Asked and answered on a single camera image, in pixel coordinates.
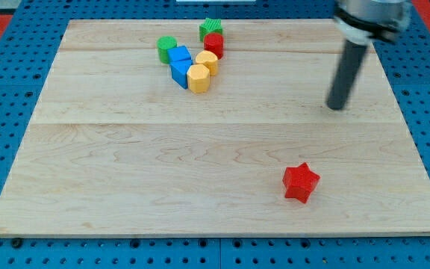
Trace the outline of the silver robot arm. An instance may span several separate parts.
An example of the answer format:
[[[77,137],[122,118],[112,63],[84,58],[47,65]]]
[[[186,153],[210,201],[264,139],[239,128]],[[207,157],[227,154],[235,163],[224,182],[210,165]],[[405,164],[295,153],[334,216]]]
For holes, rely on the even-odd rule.
[[[351,43],[395,43],[411,21],[409,0],[336,0],[333,19]]]

